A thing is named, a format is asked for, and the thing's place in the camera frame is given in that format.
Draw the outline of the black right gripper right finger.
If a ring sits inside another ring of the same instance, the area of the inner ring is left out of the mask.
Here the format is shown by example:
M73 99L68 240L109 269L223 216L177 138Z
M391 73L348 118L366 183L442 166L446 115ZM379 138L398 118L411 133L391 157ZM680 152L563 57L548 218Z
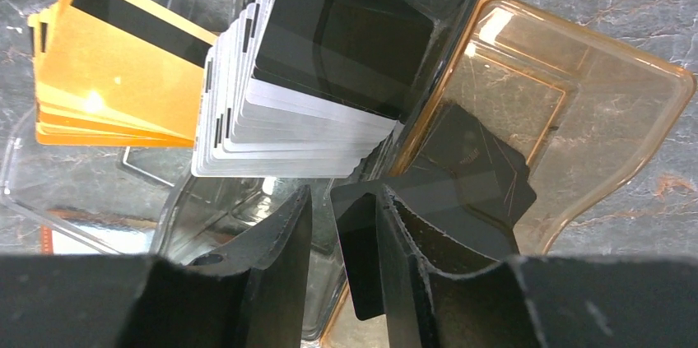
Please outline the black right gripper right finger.
M392 347L694 347L690 257L511 255L494 262L377 197Z

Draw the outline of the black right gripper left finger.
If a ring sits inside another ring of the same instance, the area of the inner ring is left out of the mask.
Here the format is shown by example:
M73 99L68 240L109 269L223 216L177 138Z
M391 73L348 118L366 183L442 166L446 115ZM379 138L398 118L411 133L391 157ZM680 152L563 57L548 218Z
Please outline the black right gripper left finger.
M4 255L4 347L297 347L308 186L187 266L154 255Z

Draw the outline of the black VIP credit card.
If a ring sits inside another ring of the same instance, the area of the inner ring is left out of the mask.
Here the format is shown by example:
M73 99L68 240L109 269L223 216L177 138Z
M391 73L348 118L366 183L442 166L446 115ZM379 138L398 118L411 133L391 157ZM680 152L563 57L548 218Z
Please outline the black VIP credit card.
M514 225L535 203L525 157L455 103L440 106L411 165L400 175L330 193L356 317L384 314L375 208L387 185L434 227L499 260L519 247Z

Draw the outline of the brown leather card holder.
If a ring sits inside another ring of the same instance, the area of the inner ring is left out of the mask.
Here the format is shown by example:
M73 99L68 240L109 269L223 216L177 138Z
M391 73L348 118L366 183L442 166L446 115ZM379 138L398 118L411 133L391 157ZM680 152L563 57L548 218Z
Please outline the brown leather card holder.
M79 209L51 213L81 231L75 238L47 225L40 227L40 251L50 255L139 254L150 250L157 222L141 216L92 214Z

